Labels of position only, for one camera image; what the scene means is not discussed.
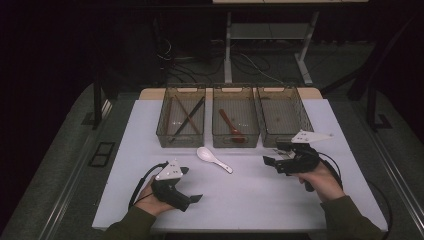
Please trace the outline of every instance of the hand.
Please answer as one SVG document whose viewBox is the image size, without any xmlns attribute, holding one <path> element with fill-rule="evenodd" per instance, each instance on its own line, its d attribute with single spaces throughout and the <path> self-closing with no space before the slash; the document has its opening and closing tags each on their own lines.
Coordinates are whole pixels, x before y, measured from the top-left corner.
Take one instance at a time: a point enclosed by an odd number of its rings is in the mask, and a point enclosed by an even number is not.
<svg viewBox="0 0 424 240">
<path fill-rule="evenodd" d="M 322 202 L 346 196 L 336 179 L 331 175 L 330 170 L 322 162 L 312 172 L 292 175 L 298 177 L 299 182 L 302 184 L 305 181 L 311 183 Z"/>
<path fill-rule="evenodd" d="M 134 206 L 143 209 L 144 211 L 152 214 L 153 216 L 158 216 L 159 214 L 174 209 L 171 205 L 166 202 L 159 201 L 154 195 L 151 184 L 154 180 L 155 176 L 150 178 L 150 181 L 147 183 L 146 187 L 141 190 L 140 195 L 138 196 L 138 200 Z"/>
</svg>

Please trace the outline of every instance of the sleeve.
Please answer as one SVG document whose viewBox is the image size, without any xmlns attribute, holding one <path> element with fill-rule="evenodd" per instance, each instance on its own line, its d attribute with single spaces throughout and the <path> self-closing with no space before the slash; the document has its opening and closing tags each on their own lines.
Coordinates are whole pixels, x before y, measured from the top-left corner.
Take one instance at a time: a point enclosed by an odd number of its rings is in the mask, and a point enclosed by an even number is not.
<svg viewBox="0 0 424 240">
<path fill-rule="evenodd" d="M 362 216 L 349 196 L 321 203 L 321 207 L 325 212 L 329 240 L 380 240 L 383 237 L 381 230 Z"/>
<path fill-rule="evenodd" d="M 102 240 L 145 240 L 149 239 L 150 228 L 156 217 L 140 208 L 132 207 L 124 218 L 110 225 Z"/>
</svg>

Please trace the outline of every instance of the red spoon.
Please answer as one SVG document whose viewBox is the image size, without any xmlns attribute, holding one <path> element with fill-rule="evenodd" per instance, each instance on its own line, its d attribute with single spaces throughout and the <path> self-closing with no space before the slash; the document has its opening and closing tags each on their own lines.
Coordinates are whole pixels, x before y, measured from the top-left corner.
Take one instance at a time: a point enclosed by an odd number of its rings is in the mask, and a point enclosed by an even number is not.
<svg viewBox="0 0 424 240">
<path fill-rule="evenodd" d="M 243 133 L 241 133 L 239 130 L 237 130 L 237 128 L 235 128 L 233 126 L 233 124 L 231 123 L 231 120 L 228 118 L 227 114 L 225 113 L 224 109 L 219 109 L 219 114 L 221 114 L 222 118 L 224 119 L 224 121 L 228 124 L 228 126 L 230 127 L 230 131 L 231 134 L 233 135 L 238 135 L 237 137 L 233 137 L 231 138 L 233 140 L 233 142 L 236 143 L 244 143 L 245 141 L 245 137 L 243 137 Z"/>
</svg>

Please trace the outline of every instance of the table surface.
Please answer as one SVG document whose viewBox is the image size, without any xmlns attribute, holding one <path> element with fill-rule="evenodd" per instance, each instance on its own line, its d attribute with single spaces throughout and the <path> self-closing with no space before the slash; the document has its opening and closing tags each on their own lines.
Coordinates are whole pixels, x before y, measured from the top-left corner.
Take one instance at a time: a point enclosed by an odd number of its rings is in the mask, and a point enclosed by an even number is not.
<svg viewBox="0 0 424 240">
<path fill-rule="evenodd" d="M 176 159 L 190 171 L 176 188 L 183 194 L 203 194 L 186 212 L 162 214 L 153 232 L 313 232 L 325 230 L 324 212 L 315 192 L 306 192 L 297 178 L 277 174 L 265 166 L 262 156 L 275 156 L 259 138 L 256 148 L 215 149 L 212 146 L 212 100 L 206 100 L 205 147 L 233 168 L 227 173 L 218 165 L 201 161 L 195 148 L 161 148 L 156 126 L 164 89 L 146 89 L 134 104 L 127 128 L 93 221 L 106 229 L 120 221 L 139 179 L 157 163 Z M 368 217 L 383 231 L 387 223 L 378 207 L 327 100 L 319 91 L 299 89 L 316 132 L 333 134 L 330 140 L 312 143 L 318 152 L 337 161 L 344 189 Z"/>
</svg>

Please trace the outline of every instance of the transparent container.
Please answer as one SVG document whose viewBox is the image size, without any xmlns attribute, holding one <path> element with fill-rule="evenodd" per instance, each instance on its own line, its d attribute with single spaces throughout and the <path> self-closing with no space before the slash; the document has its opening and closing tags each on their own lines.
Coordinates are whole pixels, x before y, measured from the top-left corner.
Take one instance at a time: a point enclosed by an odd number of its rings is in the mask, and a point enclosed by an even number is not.
<svg viewBox="0 0 424 240">
<path fill-rule="evenodd" d="M 260 131 L 253 88 L 251 84 L 242 83 L 214 84 L 212 135 L 215 148 L 256 147 Z"/>
<path fill-rule="evenodd" d="M 258 86 L 255 99 L 264 147 L 276 148 L 277 142 L 291 142 L 300 130 L 313 131 L 296 87 Z"/>
<path fill-rule="evenodd" d="M 205 97 L 205 84 L 168 84 L 156 129 L 163 148 L 204 146 Z"/>
</svg>

